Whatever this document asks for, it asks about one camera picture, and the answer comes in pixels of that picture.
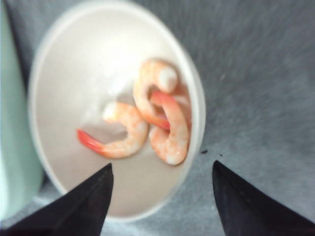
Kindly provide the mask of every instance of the cooked shrimp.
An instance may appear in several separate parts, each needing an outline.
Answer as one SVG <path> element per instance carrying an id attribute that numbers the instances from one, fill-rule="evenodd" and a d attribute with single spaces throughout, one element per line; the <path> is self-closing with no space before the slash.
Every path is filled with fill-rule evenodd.
<path id="1" fill-rule="evenodd" d="M 151 59 L 144 62 L 140 68 L 139 78 L 133 87 L 133 98 L 142 117 L 149 123 L 169 130 L 168 121 L 159 117 L 154 106 L 149 102 L 148 93 L 152 86 L 162 92 L 171 93 L 178 82 L 175 69 L 168 63 Z"/>
<path id="2" fill-rule="evenodd" d="M 188 148 L 189 132 L 185 117 L 171 95 L 155 91 L 152 93 L 151 102 L 162 106 L 170 123 L 169 134 L 159 127 L 150 131 L 151 146 L 163 161 L 178 165 L 186 158 Z"/>
<path id="3" fill-rule="evenodd" d="M 124 140 L 103 144 L 78 129 L 77 136 L 83 145 L 108 158 L 122 158 L 140 150 L 147 138 L 149 126 L 134 106 L 111 102 L 104 110 L 103 119 L 108 123 L 120 122 L 127 129 L 127 137 Z"/>

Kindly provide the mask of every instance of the shrimp tail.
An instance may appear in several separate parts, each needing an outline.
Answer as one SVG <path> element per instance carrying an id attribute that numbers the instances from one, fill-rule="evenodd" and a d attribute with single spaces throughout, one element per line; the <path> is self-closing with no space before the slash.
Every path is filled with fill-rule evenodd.
<path id="1" fill-rule="evenodd" d="M 90 148 L 97 153 L 104 153 L 103 144 L 88 133 L 84 132 L 82 129 L 77 129 L 77 137 L 84 146 Z"/>

